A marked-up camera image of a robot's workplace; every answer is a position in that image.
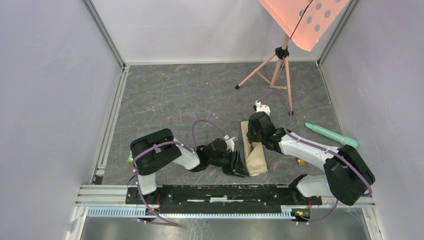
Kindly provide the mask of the beige cloth napkin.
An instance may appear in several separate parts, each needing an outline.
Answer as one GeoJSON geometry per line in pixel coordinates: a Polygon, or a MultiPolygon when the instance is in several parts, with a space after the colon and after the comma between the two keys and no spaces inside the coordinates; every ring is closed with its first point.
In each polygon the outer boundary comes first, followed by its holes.
{"type": "Polygon", "coordinates": [[[249,173],[249,176],[254,177],[263,173],[267,173],[268,167],[262,143],[252,142],[254,143],[255,148],[253,151],[251,151],[250,142],[247,137],[248,121],[242,121],[240,125],[244,149],[245,167],[249,173]]]}

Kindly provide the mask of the gold spoon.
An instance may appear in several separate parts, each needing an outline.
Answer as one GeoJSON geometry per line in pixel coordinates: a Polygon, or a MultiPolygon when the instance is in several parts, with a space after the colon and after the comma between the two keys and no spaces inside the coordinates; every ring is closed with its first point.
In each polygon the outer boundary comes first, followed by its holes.
{"type": "Polygon", "coordinates": [[[307,165],[307,162],[305,160],[303,160],[303,159],[300,159],[300,158],[297,159],[297,163],[300,166],[306,166],[307,165]]]}

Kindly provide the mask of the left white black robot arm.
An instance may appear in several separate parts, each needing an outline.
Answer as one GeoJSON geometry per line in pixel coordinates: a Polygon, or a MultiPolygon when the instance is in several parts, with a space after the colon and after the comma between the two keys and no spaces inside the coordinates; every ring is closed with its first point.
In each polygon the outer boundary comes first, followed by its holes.
{"type": "Polygon", "coordinates": [[[190,148],[179,142],[169,128],[164,128],[133,140],[129,147],[137,178],[137,196],[145,204],[156,200],[156,172],[170,163],[183,166],[190,172],[200,172],[212,165],[220,167],[225,175],[249,176],[240,151],[235,149],[234,138],[228,135],[207,145],[190,148]]]}

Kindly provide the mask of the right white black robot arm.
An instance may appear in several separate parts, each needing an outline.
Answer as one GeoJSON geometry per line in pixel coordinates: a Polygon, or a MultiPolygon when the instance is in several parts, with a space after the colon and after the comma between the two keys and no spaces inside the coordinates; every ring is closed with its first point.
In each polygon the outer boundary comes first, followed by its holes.
{"type": "Polygon", "coordinates": [[[284,127],[276,128],[268,114],[258,111],[248,118],[247,139],[266,149],[310,163],[323,175],[303,174],[289,189],[289,199],[302,204],[309,197],[335,197],[347,206],[372,195],[376,178],[359,152],[350,145],[327,146],[305,139],[284,127]]]}

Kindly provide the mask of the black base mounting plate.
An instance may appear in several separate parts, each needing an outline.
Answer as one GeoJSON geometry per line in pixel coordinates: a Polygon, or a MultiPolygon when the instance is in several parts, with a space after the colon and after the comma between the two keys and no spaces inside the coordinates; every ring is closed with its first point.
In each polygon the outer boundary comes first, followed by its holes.
{"type": "Polygon", "coordinates": [[[320,197],[304,197],[297,189],[278,184],[162,185],[140,198],[129,187],[126,204],[159,208],[161,214],[276,214],[281,206],[320,206],[320,197]]]}

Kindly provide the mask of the small green toy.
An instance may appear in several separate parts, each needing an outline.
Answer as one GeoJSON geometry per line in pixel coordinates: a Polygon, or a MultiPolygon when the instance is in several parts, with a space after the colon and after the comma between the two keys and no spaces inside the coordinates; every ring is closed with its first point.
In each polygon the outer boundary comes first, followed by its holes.
{"type": "Polygon", "coordinates": [[[126,158],[126,162],[127,162],[128,164],[131,164],[133,160],[134,160],[134,159],[133,159],[132,154],[130,154],[130,155],[126,158]]]}

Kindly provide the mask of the pink music stand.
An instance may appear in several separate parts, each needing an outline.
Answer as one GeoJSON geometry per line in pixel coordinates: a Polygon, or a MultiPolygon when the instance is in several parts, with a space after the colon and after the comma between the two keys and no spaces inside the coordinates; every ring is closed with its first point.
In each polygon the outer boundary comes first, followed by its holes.
{"type": "Polygon", "coordinates": [[[348,0],[261,0],[259,2],[284,31],[280,47],[264,60],[248,76],[235,86],[239,89],[254,75],[264,79],[270,88],[287,90],[289,114],[293,114],[291,77],[289,67],[289,43],[310,52],[327,29],[348,5],[348,0]],[[260,70],[272,59],[278,58],[271,79],[260,70]]]}

